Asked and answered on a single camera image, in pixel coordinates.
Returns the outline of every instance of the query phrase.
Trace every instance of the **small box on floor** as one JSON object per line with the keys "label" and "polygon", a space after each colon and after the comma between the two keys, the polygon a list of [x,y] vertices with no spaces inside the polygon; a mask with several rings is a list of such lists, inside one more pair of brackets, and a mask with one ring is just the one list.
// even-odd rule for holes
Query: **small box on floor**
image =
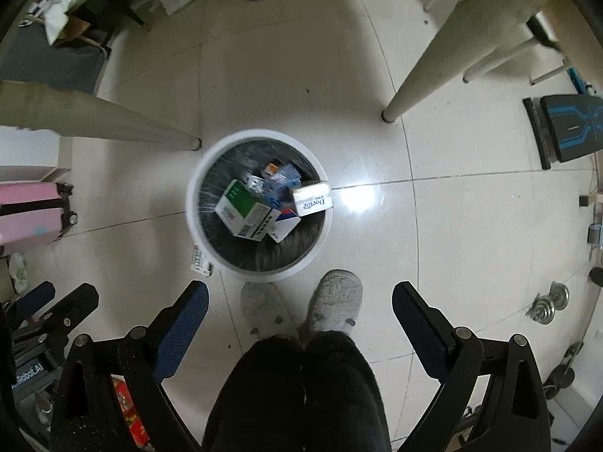
{"label": "small box on floor", "polygon": [[277,243],[280,243],[285,237],[293,231],[293,228],[299,224],[301,219],[295,215],[291,209],[284,209],[276,219],[268,235]]}
{"label": "small box on floor", "polygon": [[230,182],[214,211],[232,234],[253,241],[261,241],[280,214],[257,202],[238,180]]}
{"label": "small box on floor", "polygon": [[300,217],[314,214],[314,212],[325,211],[333,207],[329,182],[318,182],[292,188],[291,195],[295,205],[295,212]]}

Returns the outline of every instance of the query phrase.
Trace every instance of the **gray slipper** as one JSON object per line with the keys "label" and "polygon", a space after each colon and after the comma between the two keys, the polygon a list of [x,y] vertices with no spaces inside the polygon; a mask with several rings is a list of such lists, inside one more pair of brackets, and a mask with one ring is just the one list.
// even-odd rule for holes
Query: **gray slipper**
{"label": "gray slipper", "polygon": [[310,337],[321,331],[350,334],[363,303],[363,284],[347,270],[331,270],[318,284],[308,314]]}
{"label": "gray slipper", "polygon": [[240,292],[240,307],[251,326],[250,333],[260,340],[278,335],[299,341],[297,328],[274,284],[247,282]]}

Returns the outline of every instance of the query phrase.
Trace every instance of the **person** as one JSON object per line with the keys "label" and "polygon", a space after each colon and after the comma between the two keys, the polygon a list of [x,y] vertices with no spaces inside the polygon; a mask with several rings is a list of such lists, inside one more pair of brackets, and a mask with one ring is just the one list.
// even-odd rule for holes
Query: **person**
{"label": "person", "polygon": [[390,452],[375,376],[349,337],[363,286],[346,270],[320,281],[302,326],[305,349],[273,284],[246,283],[243,314],[259,340],[209,415],[203,452]]}

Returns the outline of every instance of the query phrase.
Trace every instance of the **blue gripper pad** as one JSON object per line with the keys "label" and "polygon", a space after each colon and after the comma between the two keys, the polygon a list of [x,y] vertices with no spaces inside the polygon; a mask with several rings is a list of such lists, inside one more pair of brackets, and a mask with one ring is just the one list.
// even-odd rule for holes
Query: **blue gripper pad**
{"label": "blue gripper pad", "polygon": [[191,282],[187,291],[191,288],[191,296],[187,301],[183,301],[182,310],[157,346],[157,361],[153,369],[153,378],[157,383],[176,373],[201,321],[207,314],[209,308],[207,286],[195,280]]}

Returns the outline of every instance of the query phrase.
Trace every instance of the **barcode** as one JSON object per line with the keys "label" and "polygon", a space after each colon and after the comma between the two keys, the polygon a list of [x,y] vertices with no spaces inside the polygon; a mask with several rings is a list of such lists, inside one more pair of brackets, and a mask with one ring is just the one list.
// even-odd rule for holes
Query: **barcode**
{"label": "barcode", "polygon": [[231,212],[231,210],[228,207],[224,207],[222,209],[222,215],[224,215],[224,217],[227,218],[228,222],[234,221],[234,214]]}

